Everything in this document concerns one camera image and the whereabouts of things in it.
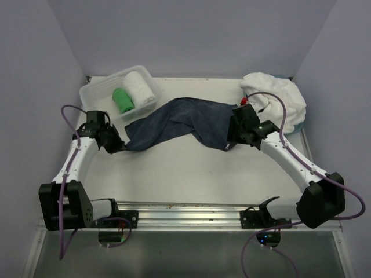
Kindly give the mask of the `dark blue towel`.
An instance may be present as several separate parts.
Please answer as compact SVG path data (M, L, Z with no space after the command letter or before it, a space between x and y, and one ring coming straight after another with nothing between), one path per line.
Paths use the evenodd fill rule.
M144 151L162 142L192 134L206 147L228 151L227 141L232 110L236 105L198 98L175 98L147 117L125 127L128 151Z

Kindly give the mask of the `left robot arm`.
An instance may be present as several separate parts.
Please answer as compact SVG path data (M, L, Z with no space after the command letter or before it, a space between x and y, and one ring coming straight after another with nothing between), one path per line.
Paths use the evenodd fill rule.
M88 111L86 122L72 137L70 153L62 169L52 182L39 188L47 230L90 228L98 220L110 228L119 224L121 214L115 200L91 200L83 187L89 167L101 148L113 154L124 151L125 142L111 123L108 113Z

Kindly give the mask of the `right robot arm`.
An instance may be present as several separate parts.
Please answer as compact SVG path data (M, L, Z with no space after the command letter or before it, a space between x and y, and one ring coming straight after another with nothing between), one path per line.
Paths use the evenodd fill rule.
M344 179L339 173L328 174L312 164L280 134L270 121L260 122L250 104L234 108L227 140L257 148L273 159L298 186L301 197L275 196L259 204L256 210L241 212L256 228L285 225L300 220L317 228L345 210Z

